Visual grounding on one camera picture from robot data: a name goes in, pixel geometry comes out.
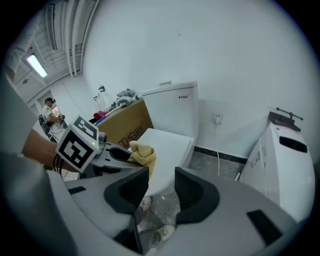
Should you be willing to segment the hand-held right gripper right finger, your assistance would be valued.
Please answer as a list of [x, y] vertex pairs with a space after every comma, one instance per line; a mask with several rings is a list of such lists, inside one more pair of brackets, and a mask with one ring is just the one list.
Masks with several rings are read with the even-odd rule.
[[175, 169], [180, 212], [162, 256], [276, 256], [297, 222], [276, 203], [238, 181]]

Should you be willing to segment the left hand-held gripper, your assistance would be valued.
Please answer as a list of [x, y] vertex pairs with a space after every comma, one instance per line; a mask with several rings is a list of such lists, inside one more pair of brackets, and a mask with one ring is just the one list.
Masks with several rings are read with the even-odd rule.
[[75, 169], [81, 178], [93, 178], [98, 175], [115, 174], [131, 169], [140, 169], [139, 163], [128, 161], [131, 153], [120, 147], [107, 148], [110, 160], [94, 161], [106, 146], [107, 135], [83, 116], [78, 115], [66, 128], [56, 147], [57, 167], [55, 171], [62, 173], [67, 163]]

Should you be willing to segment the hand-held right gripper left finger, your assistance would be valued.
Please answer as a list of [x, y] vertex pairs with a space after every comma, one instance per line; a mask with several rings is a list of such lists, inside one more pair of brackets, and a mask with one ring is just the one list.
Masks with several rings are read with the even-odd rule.
[[135, 212], [149, 187], [147, 167], [67, 181], [65, 185], [81, 212], [99, 231], [127, 249], [143, 251]]

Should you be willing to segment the yellow cloth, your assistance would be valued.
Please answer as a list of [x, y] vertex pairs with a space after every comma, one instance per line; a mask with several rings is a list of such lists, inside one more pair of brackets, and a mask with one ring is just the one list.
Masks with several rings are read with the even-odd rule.
[[157, 160], [155, 150], [150, 145], [142, 144], [135, 140], [129, 142], [129, 147], [131, 155], [128, 161], [140, 164], [143, 167], [148, 167], [150, 180]]

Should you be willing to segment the person's left forearm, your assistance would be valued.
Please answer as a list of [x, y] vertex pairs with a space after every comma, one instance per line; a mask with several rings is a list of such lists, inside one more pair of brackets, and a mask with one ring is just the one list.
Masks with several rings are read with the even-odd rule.
[[58, 167], [57, 145], [57, 143], [45, 139], [32, 129], [24, 143], [22, 155], [43, 165]]

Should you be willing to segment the white smart toilet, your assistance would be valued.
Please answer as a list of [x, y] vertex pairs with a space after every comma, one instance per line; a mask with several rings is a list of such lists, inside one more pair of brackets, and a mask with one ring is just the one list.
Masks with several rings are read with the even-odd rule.
[[239, 180], [297, 222], [311, 214], [315, 171], [309, 148], [297, 131], [270, 123], [252, 149]]

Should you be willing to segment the white toilet with tank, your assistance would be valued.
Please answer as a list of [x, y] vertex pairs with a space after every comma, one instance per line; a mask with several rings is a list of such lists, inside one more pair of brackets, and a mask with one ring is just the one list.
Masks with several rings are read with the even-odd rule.
[[199, 133], [197, 81], [163, 85], [142, 93], [153, 128], [194, 139]]

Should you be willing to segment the large cardboard box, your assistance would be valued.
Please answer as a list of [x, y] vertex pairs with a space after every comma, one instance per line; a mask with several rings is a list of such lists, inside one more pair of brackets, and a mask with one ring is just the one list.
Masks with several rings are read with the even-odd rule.
[[107, 135], [109, 143], [128, 149], [130, 141], [137, 141], [153, 124], [144, 100], [122, 107], [97, 124]]

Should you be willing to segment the person's white shoe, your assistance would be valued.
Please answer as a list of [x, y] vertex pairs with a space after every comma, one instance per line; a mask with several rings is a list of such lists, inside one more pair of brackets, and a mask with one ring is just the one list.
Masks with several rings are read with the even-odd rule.
[[139, 208], [141, 208], [142, 212], [146, 212], [152, 204], [152, 197], [151, 196], [145, 196], [141, 203], [139, 204]]
[[166, 224], [160, 228], [158, 228], [154, 232], [153, 242], [155, 244], [160, 244], [162, 242], [167, 241], [175, 232], [176, 227], [171, 224]]

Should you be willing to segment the person's grey trousers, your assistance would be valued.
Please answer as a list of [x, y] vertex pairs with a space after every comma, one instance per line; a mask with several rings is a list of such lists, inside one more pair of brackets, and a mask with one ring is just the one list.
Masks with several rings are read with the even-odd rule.
[[146, 229], [142, 227], [144, 219], [144, 210], [142, 207], [138, 207], [135, 212], [135, 220], [137, 224], [138, 236], [142, 249], [142, 254], [146, 255], [154, 244], [159, 244], [161, 235], [159, 229]]

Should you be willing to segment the white fluffy duster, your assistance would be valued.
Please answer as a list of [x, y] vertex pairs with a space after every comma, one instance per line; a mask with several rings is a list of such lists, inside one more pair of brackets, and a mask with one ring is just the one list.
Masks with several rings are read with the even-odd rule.
[[128, 107], [130, 106], [133, 102], [135, 101], [134, 97], [130, 97], [130, 96], [121, 96], [116, 100], [116, 105], [118, 107]]

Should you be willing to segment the clear plastic bottle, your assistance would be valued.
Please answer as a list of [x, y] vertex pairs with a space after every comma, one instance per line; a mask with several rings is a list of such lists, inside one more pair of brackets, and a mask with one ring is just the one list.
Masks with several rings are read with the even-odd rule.
[[107, 92], [106, 88], [101, 84], [96, 95], [98, 107], [103, 112], [109, 112], [113, 103], [112, 96]]

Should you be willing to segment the grey cloth pile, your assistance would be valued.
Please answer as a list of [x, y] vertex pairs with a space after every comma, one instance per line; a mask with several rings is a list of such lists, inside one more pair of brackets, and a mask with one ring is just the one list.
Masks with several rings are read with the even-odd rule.
[[121, 92], [116, 94], [117, 97], [121, 98], [121, 97], [130, 97], [130, 98], [134, 98], [136, 95], [136, 92], [134, 90], [130, 90], [130, 89], [126, 89], [126, 90], [122, 90]]

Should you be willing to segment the person's white shirt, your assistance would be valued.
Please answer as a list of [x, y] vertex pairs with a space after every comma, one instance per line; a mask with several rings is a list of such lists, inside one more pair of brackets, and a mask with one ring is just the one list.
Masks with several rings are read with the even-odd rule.
[[36, 117], [0, 72], [0, 223], [20, 256], [76, 256], [42, 164], [22, 155]]

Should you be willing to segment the black clamp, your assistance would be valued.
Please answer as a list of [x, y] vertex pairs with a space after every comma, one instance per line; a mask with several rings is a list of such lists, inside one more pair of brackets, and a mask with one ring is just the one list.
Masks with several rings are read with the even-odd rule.
[[287, 127], [287, 128], [292, 129], [296, 132], [301, 131], [301, 129], [295, 125], [294, 118], [297, 118], [297, 119], [300, 119], [301, 121], [303, 121], [304, 119], [302, 117], [299, 117], [299, 116], [293, 114], [292, 112], [280, 109], [279, 107], [277, 107], [276, 110], [278, 112], [282, 112], [282, 113], [289, 115], [289, 117], [270, 111], [268, 114], [268, 120], [270, 122], [272, 122], [275, 125]]

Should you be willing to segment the ceiling lamp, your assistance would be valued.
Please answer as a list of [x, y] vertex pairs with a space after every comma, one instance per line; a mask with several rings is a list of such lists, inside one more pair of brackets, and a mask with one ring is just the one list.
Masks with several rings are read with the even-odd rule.
[[34, 54], [31, 54], [30, 56], [28, 56], [26, 58], [26, 61], [42, 78], [45, 78], [48, 76], [48, 73], [42, 67], [41, 63], [39, 62], [39, 60]]

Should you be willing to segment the white blue-handled brush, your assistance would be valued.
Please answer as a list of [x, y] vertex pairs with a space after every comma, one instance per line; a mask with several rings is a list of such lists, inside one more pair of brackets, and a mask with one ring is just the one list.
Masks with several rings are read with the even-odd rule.
[[114, 108], [113, 110], [109, 111], [108, 113], [106, 113], [104, 116], [102, 116], [98, 121], [96, 121], [94, 123], [94, 125], [98, 125], [101, 121], [103, 121], [105, 118], [107, 118], [109, 115], [113, 114], [115, 111], [125, 107], [126, 104], [125, 103], [121, 103], [118, 107]]

